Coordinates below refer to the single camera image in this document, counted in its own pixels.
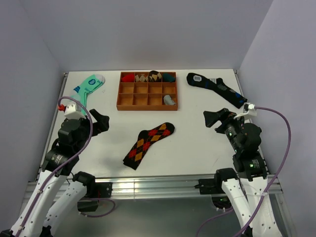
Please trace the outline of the red yellow argyle sock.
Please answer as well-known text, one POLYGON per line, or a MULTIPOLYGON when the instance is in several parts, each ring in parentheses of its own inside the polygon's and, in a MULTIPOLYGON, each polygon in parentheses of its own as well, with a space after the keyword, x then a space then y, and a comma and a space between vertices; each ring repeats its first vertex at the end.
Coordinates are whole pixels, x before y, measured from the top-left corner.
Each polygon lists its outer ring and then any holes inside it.
POLYGON ((172 123, 165 122, 150 130, 142 130, 138 134, 136 143, 123 159, 123 164, 127 167, 136 170, 148 152, 150 146, 157 141, 160 141, 175 131, 175 126, 172 123))

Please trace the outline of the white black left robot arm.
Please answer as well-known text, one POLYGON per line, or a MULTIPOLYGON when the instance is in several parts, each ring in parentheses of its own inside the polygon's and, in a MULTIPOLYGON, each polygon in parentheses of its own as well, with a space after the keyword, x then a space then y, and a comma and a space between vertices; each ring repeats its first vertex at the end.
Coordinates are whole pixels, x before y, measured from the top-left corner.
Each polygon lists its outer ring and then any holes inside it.
POLYGON ((63 121, 57 139, 45 155, 35 190, 16 223, 1 232, 2 237, 51 237, 62 218, 81 198, 95 194, 95 177, 80 171, 66 192, 54 201, 91 138, 110 127, 108 116, 95 109, 89 112, 63 121))

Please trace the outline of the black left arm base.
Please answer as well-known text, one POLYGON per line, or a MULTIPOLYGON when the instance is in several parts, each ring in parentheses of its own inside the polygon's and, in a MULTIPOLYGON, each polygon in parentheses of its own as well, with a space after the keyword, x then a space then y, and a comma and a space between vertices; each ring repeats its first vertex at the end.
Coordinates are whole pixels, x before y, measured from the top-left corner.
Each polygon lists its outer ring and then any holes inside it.
POLYGON ((102 201, 108 201, 112 195, 112 182, 95 183, 82 200, 77 203, 79 212, 95 212, 102 201))

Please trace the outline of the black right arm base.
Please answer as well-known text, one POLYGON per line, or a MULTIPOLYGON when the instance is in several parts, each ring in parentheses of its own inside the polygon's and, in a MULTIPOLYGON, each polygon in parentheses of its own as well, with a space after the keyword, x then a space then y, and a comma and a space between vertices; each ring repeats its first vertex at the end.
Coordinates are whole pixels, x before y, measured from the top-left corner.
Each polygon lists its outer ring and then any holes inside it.
POLYGON ((214 179, 199 179, 195 189, 198 189, 201 195, 211 195, 212 203, 216 208, 228 209, 232 207, 224 191, 215 185, 214 179))

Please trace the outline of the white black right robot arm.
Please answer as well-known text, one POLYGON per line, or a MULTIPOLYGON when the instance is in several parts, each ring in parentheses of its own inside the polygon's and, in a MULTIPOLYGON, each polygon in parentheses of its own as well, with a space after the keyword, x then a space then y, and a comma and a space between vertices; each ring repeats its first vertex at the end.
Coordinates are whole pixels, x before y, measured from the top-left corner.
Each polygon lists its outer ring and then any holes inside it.
POLYGON ((203 112, 205 125, 226 135, 235 154, 233 168, 218 169, 213 183, 218 192, 225 193, 241 227, 241 237, 280 237, 270 197, 267 170, 259 153, 261 128, 246 123, 244 115, 223 108, 217 112, 203 112))

